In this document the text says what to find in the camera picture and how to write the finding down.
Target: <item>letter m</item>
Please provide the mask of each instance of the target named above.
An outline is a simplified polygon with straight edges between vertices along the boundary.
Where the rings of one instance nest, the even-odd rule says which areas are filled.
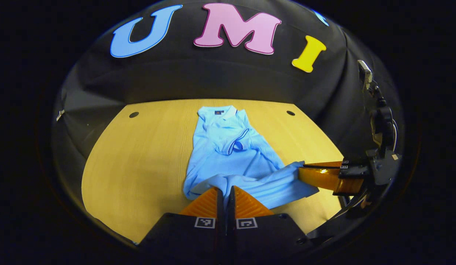
[[[258,13],[244,21],[235,6],[223,3],[211,3],[203,6],[208,10],[205,28],[194,44],[200,47],[218,47],[223,45],[220,38],[221,27],[224,28],[229,43],[237,47],[253,32],[251,40],[246,42],[246,49],[262,54],[273,54],[272,42],[277,25],[282,23],[278,18],[266,13]]]

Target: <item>yellow letter i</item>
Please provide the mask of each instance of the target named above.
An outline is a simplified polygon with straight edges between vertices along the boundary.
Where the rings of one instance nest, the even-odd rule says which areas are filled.
[[[311,73],[313,71],[313,63],[319,53],[326,50],[326,46],[314,37],[305,36],[305,38],[307,39],[307,46],[305,46],[300,57],[292,61],[292,65],[307,73]]]

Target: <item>orange gripper pad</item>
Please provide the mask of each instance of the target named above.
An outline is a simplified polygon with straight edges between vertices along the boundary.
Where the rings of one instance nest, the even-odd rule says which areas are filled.
[[[298,179],[318,188],[334,191],[338,186],[339,169],[298,168]]]
[[[363,179],[339,179],[335,193],[358,193],[361,190]]]
[[[274,213],[246,191],[235,188],[235,218],[256,218]]]
[[[217,218],[217,188],[213,187],[204,192],[179,214],[200,218]]]

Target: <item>blue letter u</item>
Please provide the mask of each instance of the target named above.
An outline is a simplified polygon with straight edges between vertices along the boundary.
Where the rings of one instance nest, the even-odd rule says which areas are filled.
[[[151,17],[156,18],[152,24],[151,32],[146,38],[140,40],[139,42],[131,42],[130,35],[133,27],[136,23],[143,19],[142,17],[132,20],[119,27],[113,32],[114,36],[112,44],[110,45],[110,54],[112,54],[113,57],[123,58],[151,49],[158,44],[164,36],[166,36],[172,14],[180,8],[182,8],[182,5],[175,5],[152,13]]]

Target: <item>black backdrop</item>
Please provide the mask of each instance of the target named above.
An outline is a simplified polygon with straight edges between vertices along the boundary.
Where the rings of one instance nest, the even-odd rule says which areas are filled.
[[[105,235],[72,218],[49,188],[44,171],[50,165],[43,161],[51,153],[38,159],[36,152],[49,146],[49,131],[43,129],[49,123],[38,122],[37,115],[48,115],[45,121],[54,116],[48,111],[54,88],[95,36],[149,3],[7,4],[13,5],[0,3],[0,264],[129,263],[123,251],[102,240]],[[401,196],[393,214],[323,262],[455,264],[456,254],[442,250],[452,248],[444,238],[445,205],[453,200],[444,192],[443,168],[456,167],[456,156],[450,156],[456,141],[444,131],[445,116],[456,113],[456,80],[444,67],[455,56],[450,37],[456,32],[450,26],[456,24],[456,9],[389,1],[306,4],[350,29],[384,61],[393,80],[407,88],[400,98],[414,110],[406,119],[415,121],[407,128],[424,133],[415,177],[406,191],[394,194]],[[98,24],[92,23],[95,17]]]
[[[52,123],[54,163],[60,180],[83,207],[81,179],[85,161],[98,137],[126,105],[170,99],[255,99],[292,103],[324,131],[348,158],[376,147],[371,138],[368,111],[363,107],[357,60],[364,60],[379,83],[398,125],[396,151],[403,152],[406,128],[398,91],[386,67],[351,32],[329,20],[324,25],[307,8],[291,1],[223,1],[236,6],[243,18],[266,12],[282,20],[276,28],[272,55],[244,47],[197,47],[192,44],[207,18],[200,0],[168,0],[132,14],[108,29],[79,58],[62,89],[54,113],[66,114]],[[138,17],[132,41],[148,34],[156,10],[183,3],[158,45],[126,58],[110,55],[113,32]],[[321,40],[327,50],[305,73],[291,65],[303,51],[305,35]]]

